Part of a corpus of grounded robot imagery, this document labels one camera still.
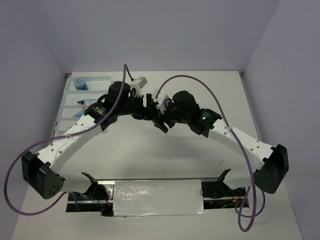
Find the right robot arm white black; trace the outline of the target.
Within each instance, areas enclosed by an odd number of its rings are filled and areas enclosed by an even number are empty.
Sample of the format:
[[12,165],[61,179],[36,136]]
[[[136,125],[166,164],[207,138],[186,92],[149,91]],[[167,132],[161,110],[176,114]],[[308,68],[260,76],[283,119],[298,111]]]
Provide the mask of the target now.
[[218,178],[217,190],[223,196],[235,189],[256,186],[274,194],[289,171],[287,149],[272,146],[226,124],[222,116],[211,109],[200,108],[188,91],[177,92],[172,98],[159,90],[151,96],[158,114],[155,125],[163,132],[175,124],[186,124],[192,132],[217,141],[243,156],[250,164],[244,170],[225,170]]

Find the clear spray bottle blue cap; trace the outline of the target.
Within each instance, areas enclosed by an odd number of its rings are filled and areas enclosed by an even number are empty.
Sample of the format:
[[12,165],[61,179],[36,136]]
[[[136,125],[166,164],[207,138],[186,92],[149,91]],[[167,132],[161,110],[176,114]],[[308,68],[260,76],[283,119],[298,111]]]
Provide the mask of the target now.
[[79,100],[77,101],[77,103],[79,105],[91,105],[91,104],[94,104],[96,103],[98,100],[97,99],[84,99],[84,100]]

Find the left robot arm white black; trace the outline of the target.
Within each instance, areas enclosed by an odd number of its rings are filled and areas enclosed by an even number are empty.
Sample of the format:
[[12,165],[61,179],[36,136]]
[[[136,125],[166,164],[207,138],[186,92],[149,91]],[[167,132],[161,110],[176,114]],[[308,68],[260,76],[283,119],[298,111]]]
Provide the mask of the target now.
[[143,116],[142,88],[147,82],[145,77],[130,83],[113,82],[59,139],[37,153],[27,151],[22,155],[23,179],[45,200],[61,192],[66,178],[59,172],[82,146],[104,133],[119,116]]

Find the blue plastic case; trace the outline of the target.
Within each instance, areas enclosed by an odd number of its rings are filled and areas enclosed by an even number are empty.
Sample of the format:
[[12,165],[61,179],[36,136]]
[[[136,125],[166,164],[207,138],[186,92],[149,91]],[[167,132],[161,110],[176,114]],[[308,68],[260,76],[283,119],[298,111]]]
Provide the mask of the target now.
[[83,116],[84,114],[85,114],[85,112],[82,110],[82,111],[77,112],[73,117],[74,117],[74,118],[80,118],[80,117]]

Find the blue paint jar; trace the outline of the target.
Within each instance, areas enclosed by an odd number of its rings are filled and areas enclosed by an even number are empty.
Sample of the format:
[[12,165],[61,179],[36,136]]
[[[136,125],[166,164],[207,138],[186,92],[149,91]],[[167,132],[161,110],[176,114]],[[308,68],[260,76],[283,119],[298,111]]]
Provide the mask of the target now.
[[89,88],[83,78],[76,78],[73,80],[73,86],[77,91],[87,91]]

